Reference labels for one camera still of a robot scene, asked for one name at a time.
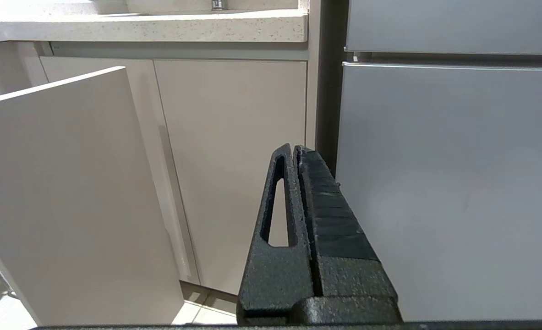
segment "open cabinet door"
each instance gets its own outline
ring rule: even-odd
[[[181,308],[124,67],[0,96],[0,272],[38,325]]]

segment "speckled countertop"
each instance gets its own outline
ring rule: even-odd
[[[307,10],[159,16],[71,15],[0,22],[0,41],[306,42]]]

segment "faucet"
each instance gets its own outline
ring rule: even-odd
[[[212,10],[213,11],[222,11],[226,9],[225,0],[212,0]]]

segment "stainless steel refrigerator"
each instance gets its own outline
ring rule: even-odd
[[[406,321],[542,319],[542,0],[350,0],[336,180]]]

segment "tiled floor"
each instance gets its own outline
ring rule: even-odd
[[[173,324],[236,324],[236,296],[182,282],[185,304]],[[6,295],[0,281],[0,330],[29,330],[37,325],[18,299]]]

